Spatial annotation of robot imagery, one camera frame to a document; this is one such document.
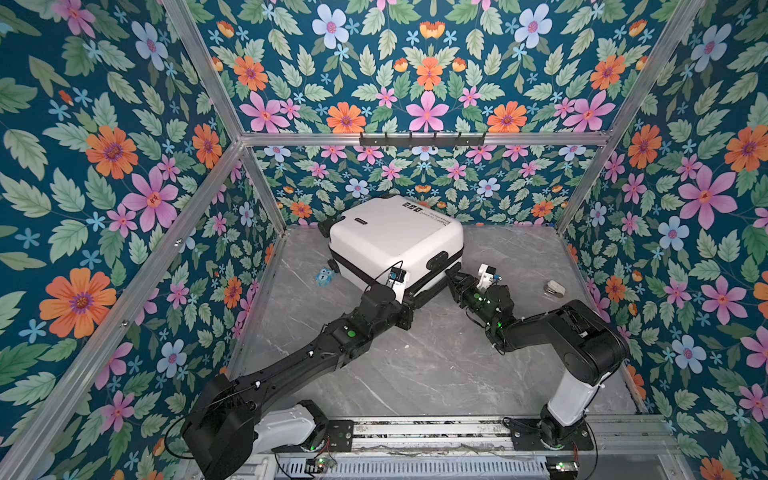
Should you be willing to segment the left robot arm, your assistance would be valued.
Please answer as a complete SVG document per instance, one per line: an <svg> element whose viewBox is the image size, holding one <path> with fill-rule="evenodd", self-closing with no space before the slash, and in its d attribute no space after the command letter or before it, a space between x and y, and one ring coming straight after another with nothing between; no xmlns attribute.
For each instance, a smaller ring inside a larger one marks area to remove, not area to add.
<svg viewBox="0 0 768 480"><path fill-rule="evenodd" d="M377 337L398 326L408 329L413 302L396 299L395 291L374 283L359 305L322 326L306 346L253 373L208 381L186 415L182 438L206 479L234 474L264 437L257 424L273 405L323 375L335 372L367 351Z"/></svg>

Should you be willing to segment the white hard-shell suitcase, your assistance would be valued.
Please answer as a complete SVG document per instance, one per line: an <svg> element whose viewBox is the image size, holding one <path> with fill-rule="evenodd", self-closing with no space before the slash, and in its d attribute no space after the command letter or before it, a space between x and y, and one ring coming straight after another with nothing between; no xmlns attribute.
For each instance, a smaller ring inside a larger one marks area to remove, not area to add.
<svg viewBox="0 0 768 480"><path fill-rule="evenodd" d="M447 286L445 271L461 262L462 224L400 195L378 197L318 224L329 265L361 290L379 283L419 309Z"/></svg>

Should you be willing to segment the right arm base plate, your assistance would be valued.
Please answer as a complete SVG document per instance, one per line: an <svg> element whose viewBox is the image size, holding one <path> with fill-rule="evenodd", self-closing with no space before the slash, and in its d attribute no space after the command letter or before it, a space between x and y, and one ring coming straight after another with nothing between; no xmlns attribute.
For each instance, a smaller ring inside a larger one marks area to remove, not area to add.
<svg viewBox="0 0 768 480"><path fill-rule="evenodd" d="M570 426L560 425L553 417L504 417L502 425L509 430L513 446L519 451L592 451L593 434L584 419Z"/></svg>

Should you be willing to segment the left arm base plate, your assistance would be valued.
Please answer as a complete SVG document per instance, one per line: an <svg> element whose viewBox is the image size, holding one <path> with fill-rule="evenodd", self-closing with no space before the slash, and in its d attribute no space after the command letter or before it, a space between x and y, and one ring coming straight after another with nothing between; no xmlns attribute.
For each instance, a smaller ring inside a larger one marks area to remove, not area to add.
<svg viewBox="0 0 768 480"><path fill-rule="evenodd" d="M304 440L299 448L314 455L328 452L350 452L355 433L355 422L352 420L329 420L322 426L316 427Z"/></svg>

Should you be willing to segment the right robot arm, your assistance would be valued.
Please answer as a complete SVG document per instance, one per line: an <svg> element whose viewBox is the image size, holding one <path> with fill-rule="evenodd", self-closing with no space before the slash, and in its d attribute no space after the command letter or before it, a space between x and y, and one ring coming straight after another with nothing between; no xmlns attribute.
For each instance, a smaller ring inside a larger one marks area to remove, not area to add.
<svg viewBox="0 0 768 480"><path fill-rule="evenodd" d="M563 376L533 427L543 445L559 449L586 427L586 410L605 380L629 356L627 341L580 300L529 317L514 315L509 288L485 267L477 276L459 264L446 271L454 301L481 325L500 354L549 345L564 365Z"/></svg>

